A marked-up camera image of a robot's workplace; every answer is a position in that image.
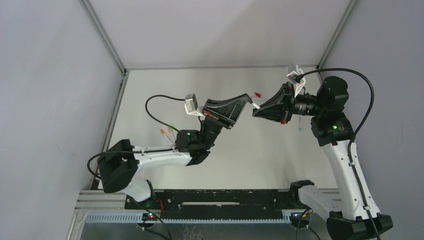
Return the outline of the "white pen peach end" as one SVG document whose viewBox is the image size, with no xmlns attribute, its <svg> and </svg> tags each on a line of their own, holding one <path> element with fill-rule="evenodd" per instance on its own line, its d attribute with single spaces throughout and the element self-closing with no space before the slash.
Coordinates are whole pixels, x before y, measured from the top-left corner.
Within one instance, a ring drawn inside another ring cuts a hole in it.
<svg viewBox="0 0 424 240">
<path fill-rule="evenodd" d="M 173 146 L 174 145 L 174 142 L 172 141 L 172 139 L 165 133 L 164 135 L 163 135 L 165 138 L 166 138 L 166 140 L 169 142 L 169 144 L 171 145 L 171 146 Z"/>
</svg>

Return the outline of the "white pen red tip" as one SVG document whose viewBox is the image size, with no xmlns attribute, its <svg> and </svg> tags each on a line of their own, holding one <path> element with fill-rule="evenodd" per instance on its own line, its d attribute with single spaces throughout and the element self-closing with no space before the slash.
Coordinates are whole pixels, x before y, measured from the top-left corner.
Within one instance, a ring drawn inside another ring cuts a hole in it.
<svg viewBox="0 0 424 240">
<path fill-rule="evenodd" d="M 253 97 L 252 99 L 254 99 L 254 100 L 261 100 L 261 101 L 267 101 L 267 100 L 269 100 L 266 97 Z"/>
</svg>

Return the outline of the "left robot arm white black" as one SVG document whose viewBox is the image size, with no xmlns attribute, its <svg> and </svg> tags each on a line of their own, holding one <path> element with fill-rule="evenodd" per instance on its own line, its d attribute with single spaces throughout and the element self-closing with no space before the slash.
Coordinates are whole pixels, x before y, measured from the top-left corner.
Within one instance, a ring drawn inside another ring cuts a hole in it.
<svg viewBox="0 0 424 240">
<path fill-rule="evenodd" d="M 137 203 L 152 201 L 155 198 L 153 185 L 148 179 L 138 177 L 139 171 L 199 165 L 209 156 L 222 129 L 232 129 L 245 105 L 253 102 L 246 93 L 225 100 L 208 99 L 204 106 L 198 105 L 193 93 L 181 101 L 188 115 L 204 117 L 200 129 L 177 130 L 169 146 L 142 147 L 122 139 L 99 153 L 97 166 L 104 193 L 124 193 Z"/>
</svg>

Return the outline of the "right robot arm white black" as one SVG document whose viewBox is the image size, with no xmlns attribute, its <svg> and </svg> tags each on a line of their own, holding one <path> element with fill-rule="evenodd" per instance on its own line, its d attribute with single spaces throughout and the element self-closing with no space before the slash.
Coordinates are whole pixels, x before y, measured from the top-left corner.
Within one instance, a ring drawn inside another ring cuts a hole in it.
<svg viewBox="0 0 424 240">
<path fill-rule="evenodd" d="M 330 163 L 339 199 L 331 198 L 310 180 L 300 180 L 290 185 L 294 200 L 325 220 L 333 240 L 380 239 L 393 221 L 381 213 L 367 186 L 355 132 L 344 114 L 348 99 L 348 85 L 337 76 L 325 78 L 316 95 L 301 94 L 296 84 L 287 82 L 256 106 L 252 115 L 281 124 L 294 115 L 310 116 L 312 133 Z"/>
</svg>

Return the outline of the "white pen teal tip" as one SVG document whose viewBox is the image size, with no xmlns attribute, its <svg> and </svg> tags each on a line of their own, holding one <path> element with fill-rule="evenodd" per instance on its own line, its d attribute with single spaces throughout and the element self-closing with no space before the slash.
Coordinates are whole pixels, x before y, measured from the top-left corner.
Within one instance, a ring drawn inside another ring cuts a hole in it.
<svg viewBox="0 0 424 240">
<path fill-rule="evenodd" d="M 301 131 L 302 130 L 302 117 L 299 116 L 299 121 L 298 121 L 298 130 Z"/>
</svg>

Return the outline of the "small circuit board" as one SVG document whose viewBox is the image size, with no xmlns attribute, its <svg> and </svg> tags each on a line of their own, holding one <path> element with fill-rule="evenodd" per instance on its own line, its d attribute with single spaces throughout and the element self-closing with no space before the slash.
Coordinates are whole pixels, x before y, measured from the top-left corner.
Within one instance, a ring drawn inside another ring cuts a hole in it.
<svg viewBox="0 0 424 240">
<path fill-rule="evenodd" d="M 144 212 L 141 217 L 142 222 L 155 222 L 158 221 L 160 214 L 158 212 Z"/>
</svg>

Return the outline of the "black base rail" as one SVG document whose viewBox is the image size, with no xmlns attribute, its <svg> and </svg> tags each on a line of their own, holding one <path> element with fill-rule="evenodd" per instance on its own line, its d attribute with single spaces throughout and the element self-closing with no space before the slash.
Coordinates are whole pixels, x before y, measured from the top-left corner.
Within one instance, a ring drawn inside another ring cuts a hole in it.
<svg viewBox="0 0 424 240">
<path fill-rule="evenodd" d="M 282 221 L 283 213 L 306 208 L 287 189 L 165 189 L 155 196 L 148 209 L 163 221 Z"/>
</svg>

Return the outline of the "aluminium frame profile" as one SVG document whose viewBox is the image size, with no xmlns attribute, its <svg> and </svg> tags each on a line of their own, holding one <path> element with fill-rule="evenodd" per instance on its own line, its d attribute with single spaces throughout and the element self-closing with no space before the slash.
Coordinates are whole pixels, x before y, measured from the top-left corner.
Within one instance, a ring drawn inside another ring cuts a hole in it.
<svg viewBox="0 0 424 240">
<path fill-rule="evenodd" d="M 114 100 L 114 105 L 111 109 L 111 113 L 110 113 L 110 116 L 108 118 L 106 129 L 105 129 L 105 133 L 104 133 L 101 145 L 100 145 L 100 152 L 105 152 L 106 150 L 109 149 L 109 145 L 110 145 L 111 140 L 112 140 L 113 131 L 114 131 L 115 124 L 116 124 L 116 121 L 117 121 L 119 109 L 120 109 L 120 106 L 121 106 L 121 102 L 122 102 L 122 99 L 123 99 L 123 95 L 124 95 L 124 92 L 125 92 L 125 88 L 126 88 L 126 85 L 127 85 L 129 74 L 130 74 L 130 71 L 126 70 L 121 76 L 121 80 L 119 82 L 118 90 L 117 90 L 116 97 L 115 97 L 115 100 Z M 90 167 L 90 169 L 95 174 L 100 175 L 98 173 L 97 160 L 95 160 L 95 158 L 93 158 L 90 161 L 90 163 L 87 163 L 87 166 Z M 95 176 L 92 176 L 88 190 L 97 190 L 98 186 L 99 186 L 99 181 L 100 180 L 97 180 L 97 178 Z"/>
</svg>

